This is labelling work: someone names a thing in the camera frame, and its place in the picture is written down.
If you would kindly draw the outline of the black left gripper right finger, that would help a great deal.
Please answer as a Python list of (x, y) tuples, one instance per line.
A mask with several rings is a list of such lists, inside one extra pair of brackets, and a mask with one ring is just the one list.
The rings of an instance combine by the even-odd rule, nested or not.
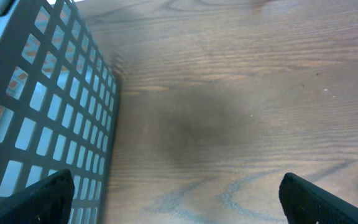
[(358, 224), (358, 208), (311, 182), (288, 172), (279, 199), (289, 224)]

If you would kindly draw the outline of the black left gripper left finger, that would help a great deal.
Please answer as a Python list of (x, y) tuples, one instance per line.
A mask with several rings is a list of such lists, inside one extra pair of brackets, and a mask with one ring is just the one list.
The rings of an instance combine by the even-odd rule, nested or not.
[(68, 169), (0, 201), (0, 223), (68, 223), (75, 186)]

